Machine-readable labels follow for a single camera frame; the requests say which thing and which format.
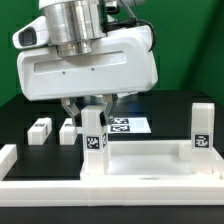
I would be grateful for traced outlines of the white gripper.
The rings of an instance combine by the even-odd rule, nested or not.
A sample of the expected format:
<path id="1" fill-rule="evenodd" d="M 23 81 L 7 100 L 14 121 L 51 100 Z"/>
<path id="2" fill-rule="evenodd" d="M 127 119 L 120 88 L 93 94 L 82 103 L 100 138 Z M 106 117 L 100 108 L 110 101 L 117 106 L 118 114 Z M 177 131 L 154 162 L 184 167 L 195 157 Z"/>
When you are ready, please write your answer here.
<path id="1" fill-rule="evenodd" d="M 13 44 L 21 51 L 17 69 L 23 94 L 29 100 L 62 98 L 76 127 L 82 125 L 81 111 L 76 99 L 67 97 L 104 95 L 100 123 L 106 126 L 113 120 L 116 94 L 145 92 L 158 81 L 153 28 L 148 25 L 110 31 L 92 42 L 91 53 L 61 58 L 41 16 L 17 31 Z"/>

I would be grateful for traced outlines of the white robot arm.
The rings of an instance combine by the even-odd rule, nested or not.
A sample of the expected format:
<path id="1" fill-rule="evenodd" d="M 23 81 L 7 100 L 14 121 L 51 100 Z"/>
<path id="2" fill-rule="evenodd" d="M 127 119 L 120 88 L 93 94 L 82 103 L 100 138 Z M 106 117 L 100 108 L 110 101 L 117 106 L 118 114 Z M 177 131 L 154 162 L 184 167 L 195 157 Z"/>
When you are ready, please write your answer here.
<path id="1" fill-rule="evenodd" d="M 106 122 L 117 96 L 145 92 L 158 80 L 153 26 L 111 17 L 108 0 L 39 0 L 43 15 L 13 35 L 23 94 L 59 99 L 71 117 L 75 99 L 101 95 Z"/>

